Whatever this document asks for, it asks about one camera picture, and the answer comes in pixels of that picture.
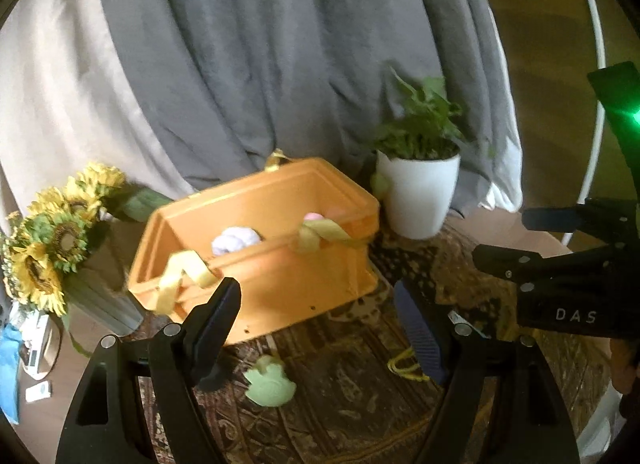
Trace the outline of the light green soft toy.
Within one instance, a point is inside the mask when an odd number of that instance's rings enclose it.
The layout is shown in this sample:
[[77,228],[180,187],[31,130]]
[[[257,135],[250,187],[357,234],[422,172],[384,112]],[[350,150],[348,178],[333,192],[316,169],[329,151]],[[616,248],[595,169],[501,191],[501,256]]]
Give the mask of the light green soft toy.
[[248,383],[245,397],[262,408],[280,408],[296,392],[296,384],[285,374],[284,363],[270,354],[258,358],[244,377]]

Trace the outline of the small white remote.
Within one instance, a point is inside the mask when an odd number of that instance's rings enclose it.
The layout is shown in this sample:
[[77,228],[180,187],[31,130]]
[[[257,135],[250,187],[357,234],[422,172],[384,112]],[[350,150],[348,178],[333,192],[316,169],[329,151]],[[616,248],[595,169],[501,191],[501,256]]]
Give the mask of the small white remote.
[[41,382],[25,389],[25,401],[27,403],[35,403],[41,400],[50,399],[51,397],[52,386],[50,380],[42,380]]

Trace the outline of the round tray with items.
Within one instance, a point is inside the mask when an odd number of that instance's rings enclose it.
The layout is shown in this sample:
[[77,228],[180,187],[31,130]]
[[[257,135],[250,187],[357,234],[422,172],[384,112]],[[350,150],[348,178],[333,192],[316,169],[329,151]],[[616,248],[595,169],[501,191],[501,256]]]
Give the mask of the round tray with items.
[[22,336],[20,357],[24,372],[33,380],[44,380],[52,371],[61,346],[61,330],[52,316],[13,303],[9,324]]

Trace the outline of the white plant pot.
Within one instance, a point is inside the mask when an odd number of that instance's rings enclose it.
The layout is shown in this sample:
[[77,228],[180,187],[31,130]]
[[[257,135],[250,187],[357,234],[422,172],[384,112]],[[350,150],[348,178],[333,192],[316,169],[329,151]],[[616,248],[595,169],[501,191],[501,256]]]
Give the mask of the white plant pot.
[[387,184],[383,204],[390,228],[399,236],[436,236],[449,212],[459,175],[460,155],[446,160],[405,160],[378,151],[376,174]]

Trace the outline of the blue cloth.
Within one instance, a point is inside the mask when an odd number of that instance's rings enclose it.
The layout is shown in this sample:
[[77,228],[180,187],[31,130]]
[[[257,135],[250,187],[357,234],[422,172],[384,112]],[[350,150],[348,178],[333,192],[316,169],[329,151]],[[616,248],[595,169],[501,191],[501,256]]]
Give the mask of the blue cloth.
[[18,370],[20,369],[20,348],[22,334],[13,325],[1,329],[0,339],[0,406],[13,425],[20,424],[20,397],[18,397]]

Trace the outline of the grey ribbed vase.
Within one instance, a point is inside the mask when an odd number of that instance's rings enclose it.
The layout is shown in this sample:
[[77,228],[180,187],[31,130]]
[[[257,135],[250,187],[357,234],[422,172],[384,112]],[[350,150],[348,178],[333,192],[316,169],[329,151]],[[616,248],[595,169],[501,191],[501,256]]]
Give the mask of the grey ribbed vase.
[[107,239],[76,271],[64,278],[66,301],[124,337],[140,327],[144,314],[128,291],[130,258]]

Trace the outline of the green potted plant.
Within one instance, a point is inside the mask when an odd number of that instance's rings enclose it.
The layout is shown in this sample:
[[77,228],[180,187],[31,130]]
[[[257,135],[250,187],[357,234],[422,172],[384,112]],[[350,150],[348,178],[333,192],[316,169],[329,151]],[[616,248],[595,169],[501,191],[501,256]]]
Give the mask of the green potted plant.
[[460,153],[473,139],[462,107],[450,102],[443,76],[420,83],[403,79],[390,67],[400,95],[401,116],[378,125],[371,148],[390,161],[444,161]]

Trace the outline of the patterned paisley rug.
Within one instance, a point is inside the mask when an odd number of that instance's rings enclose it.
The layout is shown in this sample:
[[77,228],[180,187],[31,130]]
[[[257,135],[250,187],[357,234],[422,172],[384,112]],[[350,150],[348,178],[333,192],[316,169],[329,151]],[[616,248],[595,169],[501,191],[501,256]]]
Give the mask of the patterned paisley rug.
[[[408,463],[420,448],[442,388],[399,374],[409,343],[396,315],[393,287],[407,279],[502,341],[523,332],[509,282],[472,262],[476,240],[446,224],[410,241],[382,232],[371,261],[378,288],[345,306],[258,339],[227,347],[218,389],[197,392],[198,407],[230,463]],[[296,386],[280,408],[246,397],[245,372],[264,354],[279,357]]]

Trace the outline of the sunflower bouquet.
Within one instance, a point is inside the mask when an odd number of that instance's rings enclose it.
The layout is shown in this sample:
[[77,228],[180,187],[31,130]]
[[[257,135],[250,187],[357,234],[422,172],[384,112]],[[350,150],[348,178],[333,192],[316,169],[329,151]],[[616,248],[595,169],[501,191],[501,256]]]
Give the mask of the sunflower bouquet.
[[121,169],[89,163],[65,185],[36,193],[25,213],[13,212],[1,236],[6,294],[23,306],[67,315],[67,290],[108,238],[113,221],[144,223],[166,195],[129,180]]

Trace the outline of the orange plastic storage box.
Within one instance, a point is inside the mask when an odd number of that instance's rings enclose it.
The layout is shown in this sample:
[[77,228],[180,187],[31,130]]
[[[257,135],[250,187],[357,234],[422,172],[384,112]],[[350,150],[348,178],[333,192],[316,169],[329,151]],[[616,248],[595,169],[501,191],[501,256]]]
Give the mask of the orange plastic storage box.
[[[307,213],[322,221],[303,221]],[[320,158],[284,163],[171,202],[151,214],[128,279],[147,310],[182,322],[224,278],[241,285],[228,336],[242,343],[306,321],[372,292],[368,244],[378,200]],[[214,256],[212,241],[248,227],[262,242]]]

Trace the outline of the beige curtain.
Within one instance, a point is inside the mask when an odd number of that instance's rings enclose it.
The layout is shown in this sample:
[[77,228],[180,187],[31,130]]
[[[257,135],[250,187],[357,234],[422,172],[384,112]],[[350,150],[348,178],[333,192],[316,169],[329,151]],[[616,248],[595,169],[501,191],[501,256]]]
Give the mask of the beige curtain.
[[1,28],[1,213],[89,162],[171,199],[193,187],[146,122],[100,0],[18,0]]

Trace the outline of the grey curtain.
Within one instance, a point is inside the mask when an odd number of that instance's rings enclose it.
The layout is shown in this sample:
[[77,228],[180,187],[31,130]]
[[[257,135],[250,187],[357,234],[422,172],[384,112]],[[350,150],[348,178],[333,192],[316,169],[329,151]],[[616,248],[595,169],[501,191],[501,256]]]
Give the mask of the grey curtain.
[[356,180],[400,111],[396,79],[441,76],[468,119],[452,208],[514,212],[522,147],[488,0],[101,0],[126,78],[195,189],[260,171],[273,151]]

